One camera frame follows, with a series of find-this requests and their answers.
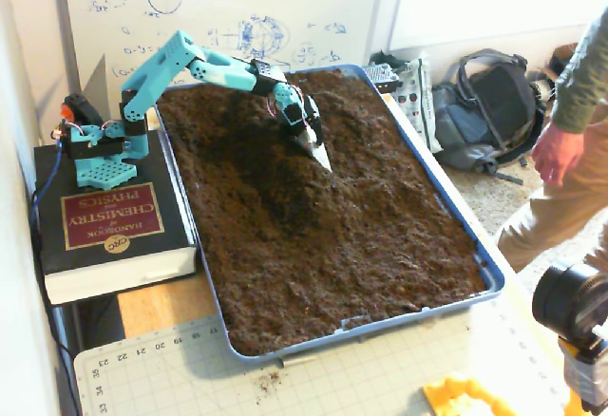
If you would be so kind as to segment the person's hand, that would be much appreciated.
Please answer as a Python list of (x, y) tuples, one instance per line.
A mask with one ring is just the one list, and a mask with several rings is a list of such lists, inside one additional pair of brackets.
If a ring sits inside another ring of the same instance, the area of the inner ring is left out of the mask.
[(562, 186), (566, 173), (579, 162), (584, 150), (584, 135), (570, 133), (550, 123), (532, 149), (532, 160), (541, 180)]

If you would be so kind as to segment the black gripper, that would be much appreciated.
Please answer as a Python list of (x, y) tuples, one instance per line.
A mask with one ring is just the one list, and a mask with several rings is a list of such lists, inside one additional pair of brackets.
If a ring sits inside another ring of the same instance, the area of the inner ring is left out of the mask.
[(332, 171), (324, 144), (320, 113), (314, 99), (305, 96), (301, 103), (289, 104), (281, 110), (282, 125), (295, 141), (328, 171)]

